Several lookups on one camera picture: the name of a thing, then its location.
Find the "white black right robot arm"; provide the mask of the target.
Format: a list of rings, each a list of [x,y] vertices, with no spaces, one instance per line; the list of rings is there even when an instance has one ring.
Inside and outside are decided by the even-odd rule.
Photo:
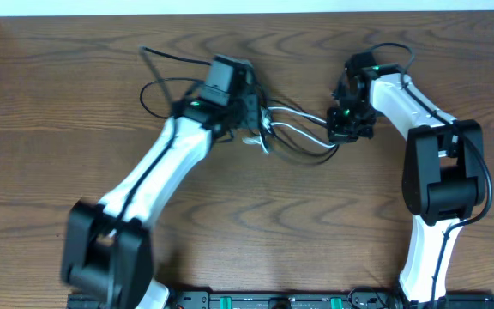
[[[462,228],[491,208],[491,173],[478,122],[459,120],[424,96],[409,67],[380,64],[375,47],[344,65],[328,109],[328,139],[334,145],[371,139],[384,116],[406,141],[402,196],[413,224],[407,260],[387,308],[450,308],[446,275]]]

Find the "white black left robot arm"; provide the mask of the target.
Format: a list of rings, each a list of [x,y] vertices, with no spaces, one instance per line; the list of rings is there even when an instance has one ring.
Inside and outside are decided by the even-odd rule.
[[[187,173],[231,130],[261,122],[248,60],[217,55],[206,79],[171,103],[160,136],[132,172],[97,203],[69,212],[61,279],[91,297],[89,308],[162,308],[154,280],[152,229]]]

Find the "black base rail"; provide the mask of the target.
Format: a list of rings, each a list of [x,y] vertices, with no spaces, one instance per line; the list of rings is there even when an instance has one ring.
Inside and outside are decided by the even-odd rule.
[[[370,292],[368,289],[343,294],[217,294],[203,291],[179,291],[165,309],[348,309],[348,308],[430,308],[422,304],[404,306],[396,295]],[[84,294],[69,294],[68,309],[104,306]],[[492,294],[447,294],[437,308],[494,309]]]

